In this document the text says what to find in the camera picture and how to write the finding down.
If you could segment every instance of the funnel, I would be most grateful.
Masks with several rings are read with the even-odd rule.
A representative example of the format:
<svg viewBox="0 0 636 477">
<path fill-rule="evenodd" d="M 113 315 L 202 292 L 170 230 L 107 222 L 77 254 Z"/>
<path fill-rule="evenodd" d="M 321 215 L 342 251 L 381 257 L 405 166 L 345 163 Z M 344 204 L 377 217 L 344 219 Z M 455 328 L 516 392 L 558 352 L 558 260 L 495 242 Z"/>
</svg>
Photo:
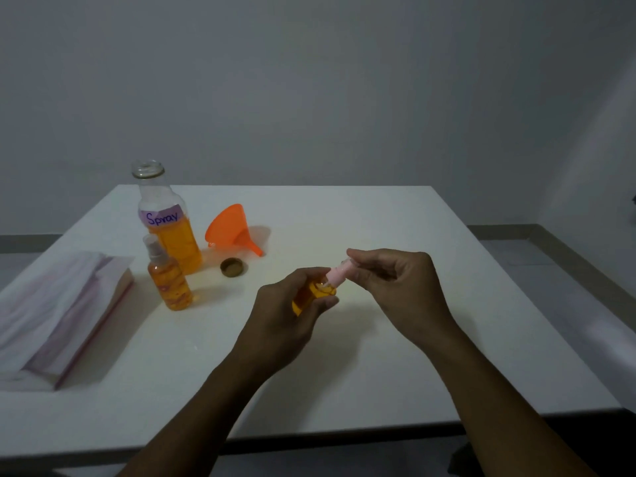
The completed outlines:
<svg viewBox="0 0 636 477">
<path fill-rule="evenodd" d="M 250 238 L 245 211 L 241 204 L 233 204 L 216 216 L 205 232 L 205 240 L 208 246 L 243 246 L 254 251 L 257 256 L 263 255 L 263 250 Z"/>
</svg>

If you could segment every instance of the label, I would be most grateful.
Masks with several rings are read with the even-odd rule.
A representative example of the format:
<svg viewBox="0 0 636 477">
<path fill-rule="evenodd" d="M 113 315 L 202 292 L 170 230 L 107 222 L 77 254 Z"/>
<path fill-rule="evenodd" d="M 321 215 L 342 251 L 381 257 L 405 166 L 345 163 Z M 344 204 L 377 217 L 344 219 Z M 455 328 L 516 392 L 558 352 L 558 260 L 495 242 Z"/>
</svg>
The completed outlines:
<svg viewBox="0 0 636 477">
<path fill-rule="evenodd" d="M 183 209 L 178 204 L 161 211 L 139 210 L 139 219 L 148 228 L 160 228 L 167 224 L 173 224 L 183 219 L 183 217 Z"/>
</svg>

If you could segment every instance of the person's left arm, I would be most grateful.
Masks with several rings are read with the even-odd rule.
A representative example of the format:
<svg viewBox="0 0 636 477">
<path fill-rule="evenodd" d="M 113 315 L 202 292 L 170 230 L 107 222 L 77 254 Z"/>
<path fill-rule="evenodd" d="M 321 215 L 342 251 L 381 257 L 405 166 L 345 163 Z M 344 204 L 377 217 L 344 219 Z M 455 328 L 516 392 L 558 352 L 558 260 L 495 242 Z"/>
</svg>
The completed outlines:
<svg viewBox="0 0 636 477">
<path fill-rule="evenodd" d="M 291 363 L 318 317 L 338 303 L 316 299 L 297 317 L 291 300 L 329 268 L 304 268 L 259 289 L 234 348 L 187 405 L 131 459 L 120 476 L 208 476 L 234 422 L 259 387 Z"/>
</svg>

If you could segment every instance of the transparent bottle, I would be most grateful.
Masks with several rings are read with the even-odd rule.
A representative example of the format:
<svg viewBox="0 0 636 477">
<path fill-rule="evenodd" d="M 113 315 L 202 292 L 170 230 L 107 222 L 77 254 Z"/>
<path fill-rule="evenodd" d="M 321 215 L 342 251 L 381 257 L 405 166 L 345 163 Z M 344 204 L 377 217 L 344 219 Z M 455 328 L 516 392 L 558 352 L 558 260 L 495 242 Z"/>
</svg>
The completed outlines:
<svg viewBox="0 0 636 477">
<path fill-rule="evenodd" d="M 300 316 L 303 310 L 312 304 L 318 297 L 335 296 L 336 288 L 343 284 L 350 273 L 355 269 L 357 263 L 353 259 L 342 261 L 339 266 L 331 268 L 321 280 L 308 281 L 304 287 L 300 288 L 296 296 L 291 301 L 291 309 L 296 316 Z"/>
<path fill-rule="evenodd" d="M 184 310 L 192 303 L 192 292 L 177 260 L 169 256 L 156 234 L 144 236 L 150 263 L 148 273 L 155 282 L 163 302 L 173 311 Z"/>
<path fill-rule="evenodd" d="M 132 175 L 138 179 L 141 192 L 139 219 L 179 261 L 183 273 L 192 274 L 201 265 L 201 249 L 187 218 L 186 203 L 165 182 L 164 173 L 157 161 L 133 163 Z"/>
</svg>

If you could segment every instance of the pink spray cap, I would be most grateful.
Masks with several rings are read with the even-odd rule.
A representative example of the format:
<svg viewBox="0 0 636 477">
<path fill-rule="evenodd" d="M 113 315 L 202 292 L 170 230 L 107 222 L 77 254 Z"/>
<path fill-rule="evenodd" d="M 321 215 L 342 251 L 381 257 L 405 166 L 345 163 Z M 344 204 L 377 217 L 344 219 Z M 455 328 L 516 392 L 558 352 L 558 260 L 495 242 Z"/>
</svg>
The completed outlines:
<svg viewBox="0 0 636 477">
<path fill-rule="evenodd" d="M 325 276 L 327 282 L 332 288 L 338 288 L 346 280 L 353 270 L 357 267 L 357 263 L 353 259 L 345 259 L 339 266 L 331 268 L 331 271 Z"/>
</svg>

